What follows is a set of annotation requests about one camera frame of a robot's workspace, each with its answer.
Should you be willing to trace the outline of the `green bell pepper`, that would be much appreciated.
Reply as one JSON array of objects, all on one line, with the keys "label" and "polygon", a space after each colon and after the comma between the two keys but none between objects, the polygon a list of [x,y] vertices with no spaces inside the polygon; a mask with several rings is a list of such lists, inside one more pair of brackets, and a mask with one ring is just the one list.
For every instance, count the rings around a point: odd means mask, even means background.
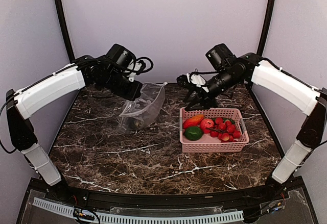
[{"label": "green bell pepper", "polygon": [[203,131],[198,126],[192,126],[185,130],[184,136],[187,140],[197,141],[203,136]]}]

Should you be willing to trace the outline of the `purple eggplant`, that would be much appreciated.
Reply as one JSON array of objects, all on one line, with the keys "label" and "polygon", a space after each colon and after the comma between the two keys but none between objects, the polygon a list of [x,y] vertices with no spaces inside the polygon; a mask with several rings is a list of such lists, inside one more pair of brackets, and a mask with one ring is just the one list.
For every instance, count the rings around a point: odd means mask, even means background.
[{"label": "purple eggplant", "polygon": [[147,127],[146,123],[142,120],[130,117],[127,119],[128,129],[131,131],[141,130]]}]

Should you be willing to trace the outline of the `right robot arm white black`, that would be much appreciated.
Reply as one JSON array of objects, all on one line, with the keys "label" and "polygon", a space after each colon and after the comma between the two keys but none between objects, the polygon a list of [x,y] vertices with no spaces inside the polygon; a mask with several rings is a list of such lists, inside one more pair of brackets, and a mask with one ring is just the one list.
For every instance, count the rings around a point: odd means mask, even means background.
[{"label": "right robot arm white black", "polygon": [[309,85],[277,66],[268,58],[255,53],[237,57],[224,44],[211,48],[206,58],[214,68],[212,78],[206,80],[204,72],[194,70],[177,78],[180,86],[188,89],[186,110],[216,107],[216,97],[238,84],[262,87],[279,100],[297,108],[304,116],[295,141],[261,188],[263,199],[270,201],[281,191],[281,184],[307,160],[310,154],[325,141],[326,89]]}]

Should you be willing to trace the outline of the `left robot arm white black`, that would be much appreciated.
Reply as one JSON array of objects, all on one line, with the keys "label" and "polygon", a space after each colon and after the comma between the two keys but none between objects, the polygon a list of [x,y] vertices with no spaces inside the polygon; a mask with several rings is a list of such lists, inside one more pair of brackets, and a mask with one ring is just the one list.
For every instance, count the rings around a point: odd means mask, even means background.
[{"label": "left robot arm white black", "polygon": [[72,198],[72,190],[49,155],[38,142],[31,117],[55,101],[89,85],[108,89],[112,94],[133,101],[141,94],[142,83],[135,77],[145,71],[146,64],[130,50],[114,44],[99,57],[82,56],[40,81],[18,91],[9,90],[6,110],[11,143],[22,153],[43,180],[52,186],[60,201]]}]

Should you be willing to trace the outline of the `red lychee bunch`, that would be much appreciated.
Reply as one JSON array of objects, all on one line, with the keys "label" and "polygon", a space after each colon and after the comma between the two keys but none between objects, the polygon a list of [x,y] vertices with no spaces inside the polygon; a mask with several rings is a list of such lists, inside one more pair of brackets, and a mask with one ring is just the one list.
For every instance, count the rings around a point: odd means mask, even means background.
[{"label": "red lychee bunch", "polygon": [[229,120],[223,122],[222,117],[214,119],[215,126],[211,128],[210,136],[217,138],[223,143],[239,142],[242,133],[236,129],[236,125],[232,124]]}]

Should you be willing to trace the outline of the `pink plastic basket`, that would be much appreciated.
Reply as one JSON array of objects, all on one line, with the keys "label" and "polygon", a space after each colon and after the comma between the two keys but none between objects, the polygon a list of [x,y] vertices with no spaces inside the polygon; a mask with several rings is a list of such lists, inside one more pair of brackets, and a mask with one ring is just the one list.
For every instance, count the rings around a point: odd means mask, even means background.
[{"label": "pink plastic basket", "polygon": [[239,109],[180,109],[180,142],[184,153],[240,152],[249,136]]}]

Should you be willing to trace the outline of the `clear zip top bag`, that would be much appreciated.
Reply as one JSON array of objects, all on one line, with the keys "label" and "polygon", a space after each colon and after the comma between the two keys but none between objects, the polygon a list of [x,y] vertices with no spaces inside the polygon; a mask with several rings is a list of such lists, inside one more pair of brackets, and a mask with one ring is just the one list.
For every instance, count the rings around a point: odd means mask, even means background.
[{"label": "clear zip top bag", "polygon": [[166,99],[164,83],[143,83],[141,95],[134,101],[126,101],[119,115],[120,123],[118,131],[129,134],[134,131],[128,129],[127,119],[130,117],[142,120],[147,127],[155,122]]}]

